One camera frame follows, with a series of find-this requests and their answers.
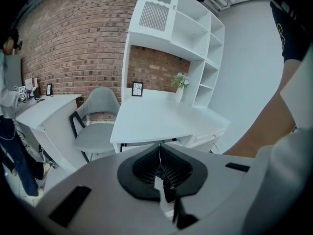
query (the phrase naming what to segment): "gray sweatshirt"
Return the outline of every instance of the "gray sweatshirt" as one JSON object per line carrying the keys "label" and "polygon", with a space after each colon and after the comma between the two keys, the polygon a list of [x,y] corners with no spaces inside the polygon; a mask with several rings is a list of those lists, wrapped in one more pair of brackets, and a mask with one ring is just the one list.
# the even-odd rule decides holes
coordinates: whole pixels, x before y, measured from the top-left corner
{"label": "gray sweatshirt", "polygon": [[15,108],[19,100],[19,92],[9,91],[5,86],[6,61],[0,49],[0,116],[15,118]]}

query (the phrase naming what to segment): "dark blue pants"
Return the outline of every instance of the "dark blue pants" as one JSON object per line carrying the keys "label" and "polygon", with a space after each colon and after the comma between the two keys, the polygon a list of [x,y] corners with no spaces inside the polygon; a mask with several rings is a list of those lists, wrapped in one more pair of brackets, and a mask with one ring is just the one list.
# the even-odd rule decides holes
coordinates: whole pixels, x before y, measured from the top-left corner
{"label": "dark blue pants", "polygon": [[38,196],[38,185],[35,179],[43,178],[44,166],[28,154],[17,132],[14,132],[12,119],[3,116],[0,116],[0,143],[13,159],[15,169],[27,195]]}

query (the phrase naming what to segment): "black chair leg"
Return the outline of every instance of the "black chair leg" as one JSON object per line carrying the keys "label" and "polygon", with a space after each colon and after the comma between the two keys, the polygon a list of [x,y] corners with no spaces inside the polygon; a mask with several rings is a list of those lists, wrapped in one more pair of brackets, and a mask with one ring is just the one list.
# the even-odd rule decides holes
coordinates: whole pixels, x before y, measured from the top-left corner
{"label": "black chair leg", "polygon": [[89,163],[90,161],[89,161],[89,159],[87,158],[86,153],[85,153],[85,152],[83,152],[83,151],[81,151],[81,153],[83,154],[83,156],[84,156],[84,158],[86,159],[87,163]]}

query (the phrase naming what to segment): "flower vase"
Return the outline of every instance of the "flower vase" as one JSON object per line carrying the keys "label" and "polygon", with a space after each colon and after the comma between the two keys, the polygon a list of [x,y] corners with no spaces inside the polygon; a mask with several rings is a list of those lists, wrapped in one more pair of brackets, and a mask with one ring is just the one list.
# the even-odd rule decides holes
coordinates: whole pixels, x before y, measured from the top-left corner
{"label": "flower vase", "polygon": [[176,100],[175,100],[177,103],[179,103],[181,101],[183,93],[184,93],[184,88],[177,88]]}

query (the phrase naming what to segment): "black armrest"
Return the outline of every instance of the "black armrest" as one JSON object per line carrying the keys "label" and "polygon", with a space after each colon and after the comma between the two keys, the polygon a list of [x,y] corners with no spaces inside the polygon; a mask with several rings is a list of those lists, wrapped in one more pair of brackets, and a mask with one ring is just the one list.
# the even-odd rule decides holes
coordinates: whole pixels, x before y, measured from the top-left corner
{"label": "black armrest", "polygon": [[74,112],[72,115],[70,115],[68,118],[69,118],[69,122],[70,122],[70,126],[71,126],[71,128],[72,128],[73,134],[74,134],[75,138],[77,138],[77,131],[76,131],[75,124],[74,124],[74,118],[77,119],[77,121],[79,122],[79,124],[80,124],[83,128],[85,128],[85,125],[84,125],[82,119],[80,118],[80,116],[78,115],[78,112],[77,112],[77,111],[75,111],[75,112]]}

